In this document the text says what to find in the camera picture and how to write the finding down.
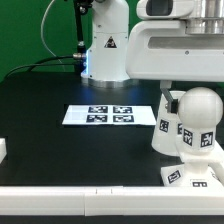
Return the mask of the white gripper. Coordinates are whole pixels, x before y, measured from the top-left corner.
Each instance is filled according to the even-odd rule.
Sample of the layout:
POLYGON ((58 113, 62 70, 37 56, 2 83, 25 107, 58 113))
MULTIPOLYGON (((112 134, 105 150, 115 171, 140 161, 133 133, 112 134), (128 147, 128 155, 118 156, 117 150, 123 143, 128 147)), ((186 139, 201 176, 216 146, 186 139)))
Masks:
POLYGON ((126 71, 161 80, 166 110, 176 114, 171 81, 224 82, 224 0, 139 0, 126 71))

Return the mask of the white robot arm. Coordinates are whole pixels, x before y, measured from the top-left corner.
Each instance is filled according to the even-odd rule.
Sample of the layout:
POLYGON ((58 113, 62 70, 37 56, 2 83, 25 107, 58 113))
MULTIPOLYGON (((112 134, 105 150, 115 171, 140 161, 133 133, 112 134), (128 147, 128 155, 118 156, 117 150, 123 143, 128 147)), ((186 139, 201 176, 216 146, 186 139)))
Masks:
POLYGON ((85 82, 159 80, 169 111, 172 82, 224 82, 224 0, 139 0, 136 13, 141 21, 129 29, 125 0, 95 0, 85 82))

